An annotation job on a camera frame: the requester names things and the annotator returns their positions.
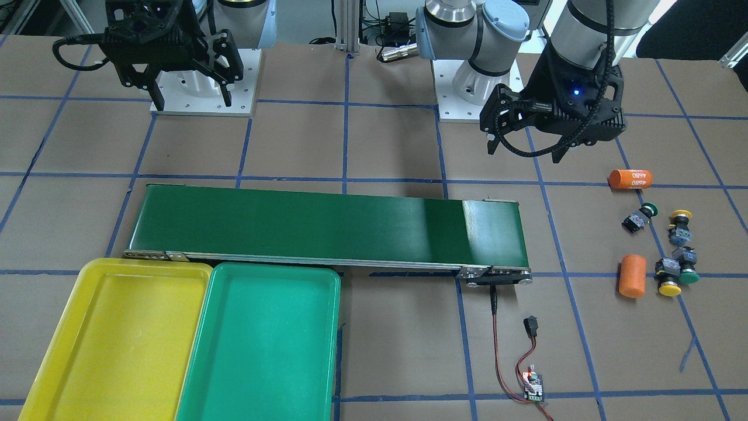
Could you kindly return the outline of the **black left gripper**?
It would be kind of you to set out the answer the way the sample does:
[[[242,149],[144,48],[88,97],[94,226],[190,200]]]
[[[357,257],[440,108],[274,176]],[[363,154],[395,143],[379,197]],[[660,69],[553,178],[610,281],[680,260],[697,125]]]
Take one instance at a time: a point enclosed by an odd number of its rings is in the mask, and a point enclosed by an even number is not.
[[[593,68],[579,67],[563,58],[547,44],[531,77],[520,92],[507,85],[494,87],[479,115],[479,126],[487,132],[487,152],[494,155],[501,144],[501,134],[527,126],[544,133],[571,136],[590,114],[604,77],[606,50],[595,48],[598,59]],[[602,98],[595,117],[577,137],[560,138],[551,152],[551,162],[558,164],[577,142],[613,140],[626,129],[622,99],[624,79],[619,65],[610,69],[608,86],[614,89],[610,99]]]

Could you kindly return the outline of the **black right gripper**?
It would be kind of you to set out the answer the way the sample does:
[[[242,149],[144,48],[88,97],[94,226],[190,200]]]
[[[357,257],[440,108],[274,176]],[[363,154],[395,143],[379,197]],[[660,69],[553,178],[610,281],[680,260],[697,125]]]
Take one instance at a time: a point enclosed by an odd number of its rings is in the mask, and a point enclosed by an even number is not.
[[[217,30],[213,2],[206,5],[207,30],[192,1],[106,1],[108,25],[99,48],[126,87],[146,88],[158,112],[165,99],[160,72],[195,70],[217,82],[226,107],[229,85],[243,79],[243,64],[233,35]]]

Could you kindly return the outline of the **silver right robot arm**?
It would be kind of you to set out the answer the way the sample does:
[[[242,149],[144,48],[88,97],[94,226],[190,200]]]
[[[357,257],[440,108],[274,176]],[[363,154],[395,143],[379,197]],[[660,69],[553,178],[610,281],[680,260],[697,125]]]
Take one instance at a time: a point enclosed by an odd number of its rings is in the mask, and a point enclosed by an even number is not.
[[[107,1],[99,48],[160,115],[252,115],[275,1]]]

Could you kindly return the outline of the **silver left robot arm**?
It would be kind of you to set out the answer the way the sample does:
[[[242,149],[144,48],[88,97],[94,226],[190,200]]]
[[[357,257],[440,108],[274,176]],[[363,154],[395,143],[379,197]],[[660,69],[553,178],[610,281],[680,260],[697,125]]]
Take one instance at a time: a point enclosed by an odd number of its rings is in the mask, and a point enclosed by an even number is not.
[[[568,1],[524,88],[502,82],[531,17],[514,1],[426,1],[415,13],[420,57],[460,60],[456,86],[481,106],[479,128],[489,154],[551,155],[621,135],[622,55],[643,29],[655,1]]]

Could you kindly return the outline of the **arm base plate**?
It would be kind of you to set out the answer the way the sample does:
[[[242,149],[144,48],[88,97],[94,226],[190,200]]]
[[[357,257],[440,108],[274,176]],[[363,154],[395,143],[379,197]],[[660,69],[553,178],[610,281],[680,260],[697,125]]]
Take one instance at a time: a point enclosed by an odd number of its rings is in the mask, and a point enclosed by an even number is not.
[[[495,85],[518,92],[524,81],[518,61],[499,77],[479,74],[467,60],[433,60],[432,72],[439,119],[447,123],[478,123],[479,115]]]
[[[162,73],[158,77],[158,87],[165,99],[165,106],[158,111],[152,104],[150,112],[173,116],[251,117],[263,53],[263,50],[240,50],[244,65],[243,79],[229,87],[230,106],[226,106],[215,80],[192,70]]]

